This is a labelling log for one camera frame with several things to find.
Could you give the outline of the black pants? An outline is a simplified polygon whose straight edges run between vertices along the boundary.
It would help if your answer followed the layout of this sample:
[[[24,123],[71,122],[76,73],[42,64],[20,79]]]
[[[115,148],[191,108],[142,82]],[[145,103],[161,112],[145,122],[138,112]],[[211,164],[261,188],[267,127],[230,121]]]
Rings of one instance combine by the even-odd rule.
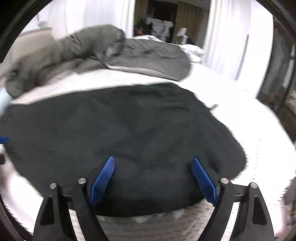
[[[12,105],[1,135],[17,171],[41,193],[93,182],[108,158],[115,170],[95,205],[104,216],[186,208],[203,199],[193,158],[228,179],[245,167],[241,145],[189,90],[172,83],[74,92]]]

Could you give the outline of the light blue pillow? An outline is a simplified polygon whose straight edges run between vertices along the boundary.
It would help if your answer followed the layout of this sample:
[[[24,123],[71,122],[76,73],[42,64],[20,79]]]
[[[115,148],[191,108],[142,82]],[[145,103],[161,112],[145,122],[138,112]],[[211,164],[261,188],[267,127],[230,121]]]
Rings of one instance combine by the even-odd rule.
[[[6,108],[9,106],[13,98],[7,93],[6,88],[2,87],[0,90],[0,114],[2,115]]]

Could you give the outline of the white honeycomb mattress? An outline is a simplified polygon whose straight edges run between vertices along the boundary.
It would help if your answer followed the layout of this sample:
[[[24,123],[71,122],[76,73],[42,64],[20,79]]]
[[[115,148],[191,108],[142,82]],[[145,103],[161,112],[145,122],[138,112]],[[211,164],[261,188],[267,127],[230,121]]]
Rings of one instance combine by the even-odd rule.
[[[35,88],[16,100],[29,104],[75,91],[94,90],[136,84],[161,83],[156,77],[112,70],[94,70],[71,74]],[[247,157],[244,170],[232,180],[233,184],[258,185],[267,205],[276,240],[283,240],[285,206],[283,196],[295,177],[295,148],[275,113],[253,97],[231,94],[239,87],[218,86],[207,69],[195,67],[180,87],[193,92],[211,113],[232,132]],[[28,232],[34,230],[37,212],[43,197],[15,169],[9,157],[1,165],[1,195],[10,214]],[[194,240],[204,230],[213,206],[201,201],[191,207],[143,217],[98,218],[111,240]]]

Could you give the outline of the beige headboard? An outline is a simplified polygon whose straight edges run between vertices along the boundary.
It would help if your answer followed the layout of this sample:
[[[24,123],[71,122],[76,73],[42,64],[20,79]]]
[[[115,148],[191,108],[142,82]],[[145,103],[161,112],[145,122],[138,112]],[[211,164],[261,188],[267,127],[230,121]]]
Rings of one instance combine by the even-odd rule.
[[[3,64],[11,64],[16,59],[52,43],[52,31],[52,28],[41,28],[21,33],[8,51]]]

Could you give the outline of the grey duvet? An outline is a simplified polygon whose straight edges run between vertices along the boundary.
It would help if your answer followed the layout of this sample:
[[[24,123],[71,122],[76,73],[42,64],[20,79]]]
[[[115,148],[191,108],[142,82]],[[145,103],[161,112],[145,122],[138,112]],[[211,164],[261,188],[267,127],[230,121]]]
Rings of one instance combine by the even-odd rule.
[[[177,45],[128,39],[114,25],[85,28],[20,57],[5,74],[4,87],[12,98],[65,72],[111,69],[181,81],[191,64]]]

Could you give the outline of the white wardrobe door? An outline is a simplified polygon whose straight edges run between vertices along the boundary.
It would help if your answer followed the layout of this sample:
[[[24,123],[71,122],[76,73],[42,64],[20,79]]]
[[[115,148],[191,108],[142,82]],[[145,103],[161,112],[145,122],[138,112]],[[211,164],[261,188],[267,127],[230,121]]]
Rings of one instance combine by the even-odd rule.
[[[211,1],[203,64],[257,97],[271,57],[273,16],[259,1]]]

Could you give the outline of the white chair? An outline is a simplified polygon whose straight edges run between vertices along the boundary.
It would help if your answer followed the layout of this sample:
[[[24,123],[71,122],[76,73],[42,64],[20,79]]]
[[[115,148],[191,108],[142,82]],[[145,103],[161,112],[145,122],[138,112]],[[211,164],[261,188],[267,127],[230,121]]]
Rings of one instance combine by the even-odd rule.
[[[188,36],[186,35],[186,28],[180,28],[176,34],[176,43],[179,45],[187,44]]]

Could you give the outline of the clothes pile in doorway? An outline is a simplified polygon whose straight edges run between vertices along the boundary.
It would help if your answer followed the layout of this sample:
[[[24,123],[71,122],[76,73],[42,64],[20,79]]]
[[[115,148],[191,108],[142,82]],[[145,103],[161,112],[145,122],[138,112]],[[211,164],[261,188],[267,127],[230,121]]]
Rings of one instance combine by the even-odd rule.
[[[134,26],[134,36],[151,35],[163,42],[170,39],[170,29],[174,27],[171,21],[162,21],[155,18],[140,18]]]

